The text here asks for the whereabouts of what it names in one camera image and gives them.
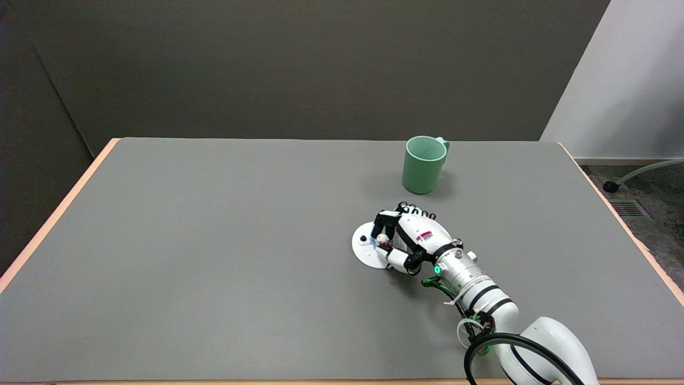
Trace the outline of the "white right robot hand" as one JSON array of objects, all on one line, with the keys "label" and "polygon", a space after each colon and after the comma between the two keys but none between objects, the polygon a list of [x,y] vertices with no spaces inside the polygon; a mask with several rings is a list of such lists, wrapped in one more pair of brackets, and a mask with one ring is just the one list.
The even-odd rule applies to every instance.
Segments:
[{"label": "white right robot hand", "polygon": [[445,253],[463,253],[462,241],[451,237],[437,222],[437,215],[407,202],[379,211],[369,238],[389,266],[412,276],[425,261],[435,265]]}]

